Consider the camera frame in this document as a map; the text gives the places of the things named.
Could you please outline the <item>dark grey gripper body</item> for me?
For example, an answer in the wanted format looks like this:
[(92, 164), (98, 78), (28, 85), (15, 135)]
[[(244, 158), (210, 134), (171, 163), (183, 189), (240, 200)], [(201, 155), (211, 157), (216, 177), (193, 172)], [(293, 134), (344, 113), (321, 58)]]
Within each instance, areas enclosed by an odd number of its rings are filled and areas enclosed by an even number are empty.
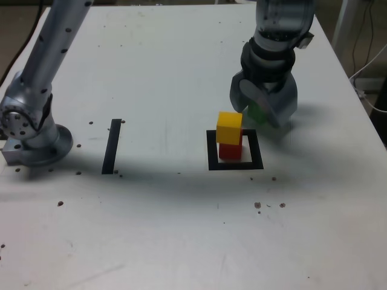
[(262, 84), (262, 87), (266, 94), (279, 94), (284, 89), (285, 84), (285, 80), (278, 82), (265, 82)]

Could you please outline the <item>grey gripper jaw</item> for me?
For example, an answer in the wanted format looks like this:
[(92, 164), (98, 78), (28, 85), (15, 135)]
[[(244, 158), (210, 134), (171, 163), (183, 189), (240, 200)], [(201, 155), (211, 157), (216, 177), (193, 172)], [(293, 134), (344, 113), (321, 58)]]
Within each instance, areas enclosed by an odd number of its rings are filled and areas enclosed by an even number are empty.
[(236, 112), (241, 113), (253, 101), (253, 83), (244, 77), (242, 71), (232, 78), (230, 102)]
[(298, 107), (298, 89), (291, 74), (284, 80), (285, 87), (279, 94), (266, 94), (262, 84), (253, 84), (253, 101), (247, 107), (249, 118), (273, 127), (282, 127), (289, 122)]

